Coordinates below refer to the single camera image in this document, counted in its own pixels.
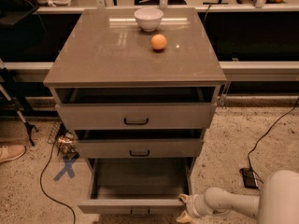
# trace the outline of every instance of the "cabinet top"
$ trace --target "cabinet top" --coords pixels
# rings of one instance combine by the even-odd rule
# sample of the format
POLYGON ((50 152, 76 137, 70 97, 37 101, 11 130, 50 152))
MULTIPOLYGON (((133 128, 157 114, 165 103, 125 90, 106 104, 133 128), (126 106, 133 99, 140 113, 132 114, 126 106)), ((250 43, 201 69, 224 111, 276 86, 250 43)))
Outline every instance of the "cabinet top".
POLYGON ((136 8, 85 10, 44 83, 49 87, 118 87, 225 81, 194 8, 164 8, 154 32, 142 31, 136 8), (150 40, 166 37, 162 51, 150 40))

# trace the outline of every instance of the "drawer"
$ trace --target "drawer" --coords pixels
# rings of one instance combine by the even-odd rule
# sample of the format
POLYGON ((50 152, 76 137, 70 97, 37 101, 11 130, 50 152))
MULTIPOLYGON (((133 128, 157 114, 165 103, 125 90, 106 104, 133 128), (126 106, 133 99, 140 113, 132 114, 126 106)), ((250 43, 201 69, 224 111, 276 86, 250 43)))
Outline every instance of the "drawer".
POLYGON ((78 207, 86 214, 179 215, 180 193, 189 193, 184 159, 98 159, 78 207))
POLYGON ((75 146, 85 158, 197 157, 202 130, 76 131, 75 146))
POLYGON ((68 130, 209 127, 216 105, 56 105, 68 130))

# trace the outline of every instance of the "drawer cabinet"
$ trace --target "drawer cabinet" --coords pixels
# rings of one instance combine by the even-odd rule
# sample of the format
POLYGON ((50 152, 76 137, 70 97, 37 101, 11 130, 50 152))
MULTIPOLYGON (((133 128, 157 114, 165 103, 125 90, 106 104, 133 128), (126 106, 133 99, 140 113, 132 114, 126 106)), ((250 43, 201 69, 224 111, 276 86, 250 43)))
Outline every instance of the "drawer cabinet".
POLYGON ((92 172, 84 213, 179 215, 225 76, 193 8, 165 8, 153 33, 134 12, 85 10, 44 84, 92 172))

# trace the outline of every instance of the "power strip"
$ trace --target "power strip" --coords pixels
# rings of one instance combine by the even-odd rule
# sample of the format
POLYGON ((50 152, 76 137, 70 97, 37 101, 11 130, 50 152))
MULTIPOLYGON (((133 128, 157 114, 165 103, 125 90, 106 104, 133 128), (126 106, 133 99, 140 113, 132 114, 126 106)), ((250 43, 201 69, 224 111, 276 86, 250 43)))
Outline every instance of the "power strip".
POLYGON ((249 168, 241 168, 240 173, 242 174, 244 187, 246 189, 259 188, 256 175, 252 170, 250 170, 249 168))

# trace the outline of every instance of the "orange ball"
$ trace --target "orange ball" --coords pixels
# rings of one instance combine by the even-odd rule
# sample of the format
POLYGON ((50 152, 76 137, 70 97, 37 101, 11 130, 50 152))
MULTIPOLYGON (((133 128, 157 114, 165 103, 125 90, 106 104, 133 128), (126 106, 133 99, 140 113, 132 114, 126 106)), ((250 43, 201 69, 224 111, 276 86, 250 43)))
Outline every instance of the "orange ball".
POLYGON ((150 43, 154 49, 164 49, 166 46, 166 38, 165 36, 158 34, 152 37, 150 43))

